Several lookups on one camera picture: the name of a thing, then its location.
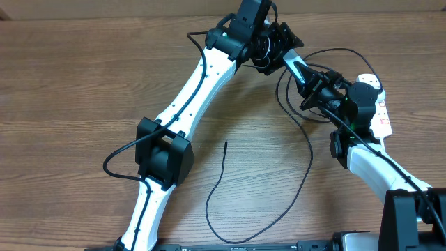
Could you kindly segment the blue smartphone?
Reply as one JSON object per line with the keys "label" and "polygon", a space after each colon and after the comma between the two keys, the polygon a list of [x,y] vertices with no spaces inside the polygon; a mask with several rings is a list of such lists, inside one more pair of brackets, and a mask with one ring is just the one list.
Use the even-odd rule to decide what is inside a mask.
{"label": "blue smartphone", "polygon": [[309,73],[307,71],[307,64],[302,60],[300,55],[294,49],[290,49],[283,56],[283,61],[286,68],[298,81],[298,84],[305,86]]}

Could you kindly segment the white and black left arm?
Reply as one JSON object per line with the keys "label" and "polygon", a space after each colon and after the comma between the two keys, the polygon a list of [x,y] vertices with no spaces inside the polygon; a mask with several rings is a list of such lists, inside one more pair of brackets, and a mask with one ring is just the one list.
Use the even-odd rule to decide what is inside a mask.
{"label": "white and black left arm", "polygon": [[192,138],[220,89],[246,61],[264,75],[287,69],[300,83],[306,79],[295,53],[303,42],[284,22],[268,21],[272,1],[243,1],[237,13],[222,18],[202,34],[201,58],[180,93],[153,119],[143,118],[136,139],[119,153],[135,148],[139,194],[128,229],[114,244],[114,250],[153,250],[167,201],[184,182],[194,164]]}

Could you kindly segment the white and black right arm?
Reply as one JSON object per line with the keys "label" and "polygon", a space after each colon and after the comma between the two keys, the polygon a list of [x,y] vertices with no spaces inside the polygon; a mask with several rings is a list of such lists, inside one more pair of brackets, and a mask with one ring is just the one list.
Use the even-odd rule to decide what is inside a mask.
{"label": "white and black right arm", "polygon": [[302,110],[317,107],[336,125],[333,158],[360,177],[383,203],[378,234],[349,232],[333,243],[338,250],[444,250],[445,189],[415,178],[386,153],[391,135],[385,91],[374,74],[351,83],[333,70],[318,72],[303,60],[288,64]]}

